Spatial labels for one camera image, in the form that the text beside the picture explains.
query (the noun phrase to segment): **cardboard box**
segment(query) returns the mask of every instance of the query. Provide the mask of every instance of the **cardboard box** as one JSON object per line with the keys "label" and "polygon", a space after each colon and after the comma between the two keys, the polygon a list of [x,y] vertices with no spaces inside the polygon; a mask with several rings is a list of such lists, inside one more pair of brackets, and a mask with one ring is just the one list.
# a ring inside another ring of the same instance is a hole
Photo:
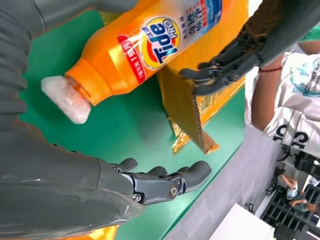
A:
{"label": "cardboard box", "polygon": [[203,131],[203,127],[242,88],[245,79],[211,96],[195,97],[192,95],[192,83],[180,77],[179,71],[183,68],[197,69],[198,63],[211,60],[236,37],[248,19],[248,3],[248,0],[233,1],[228,16],[157,74],[163,105],[177,136],[172,148],[174,154],[190,140],[205,154],[219,149],[219,145]]}

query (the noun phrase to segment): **black chair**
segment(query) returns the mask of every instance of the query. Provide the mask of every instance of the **black chair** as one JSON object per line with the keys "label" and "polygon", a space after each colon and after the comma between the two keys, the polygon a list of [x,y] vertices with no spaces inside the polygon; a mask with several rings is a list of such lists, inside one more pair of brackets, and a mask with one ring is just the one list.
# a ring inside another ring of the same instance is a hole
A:
{"label": "black chair", "polygon": [[281,149],[283,150],[283,155],[282,158],[278,159],[277,162],[283,162],[286,160],[287,158],[292,156],[291,148],[290,146],[283,144]]}
{"label": "black chair", "polygon": [[271,180],[270,185],[266,189],[266,195],[270,196],[272,193],[275,192],[278,189],[278,177],[273,176]]}

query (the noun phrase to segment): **tide detergent bottle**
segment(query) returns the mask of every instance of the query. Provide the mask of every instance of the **tide detergent bottle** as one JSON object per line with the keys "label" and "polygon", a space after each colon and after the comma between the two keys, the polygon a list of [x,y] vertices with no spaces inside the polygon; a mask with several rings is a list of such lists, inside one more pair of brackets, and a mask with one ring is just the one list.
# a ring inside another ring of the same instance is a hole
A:
{"label": "tide detergent bottle", "polygon": [[42,88],[71,121],[83,124],[91,105],[137,88],[227,16],[232,2],[140,0],[94,34],[65,77],[45,78]]}

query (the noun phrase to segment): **gray robot arm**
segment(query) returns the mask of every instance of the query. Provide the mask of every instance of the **gray robot arm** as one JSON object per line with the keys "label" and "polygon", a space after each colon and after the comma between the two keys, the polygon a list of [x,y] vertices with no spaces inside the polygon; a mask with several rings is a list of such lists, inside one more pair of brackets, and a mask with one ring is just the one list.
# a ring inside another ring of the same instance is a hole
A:
{"label": "gray robot arm", "polygon": [[19,120],[32,39],[86,10],[124,12],[137,0],[0,1],[0,238],[50,239],[122,224],[142,205],[171,201],[211,171],[198,162],[172,174],[108,164],[47,142]]}
{"label": "gray robot arm", "polygon": [[240,33],[199,71],[183,69],[195,96],[209,95],[236,82],[253,67],[264,66],[320,22],[318,0],[263,0]]}

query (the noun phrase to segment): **gray floor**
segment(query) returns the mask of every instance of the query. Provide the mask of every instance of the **gray floor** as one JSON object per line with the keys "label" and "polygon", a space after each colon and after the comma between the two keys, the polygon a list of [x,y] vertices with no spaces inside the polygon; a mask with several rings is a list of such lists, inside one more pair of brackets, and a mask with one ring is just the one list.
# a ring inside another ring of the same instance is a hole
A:
{"label": "gray floor", "polygon": [[235,203],[256,210],[281,154],[279,144],[247,127],[243,145],[165,240],[208,240]]}

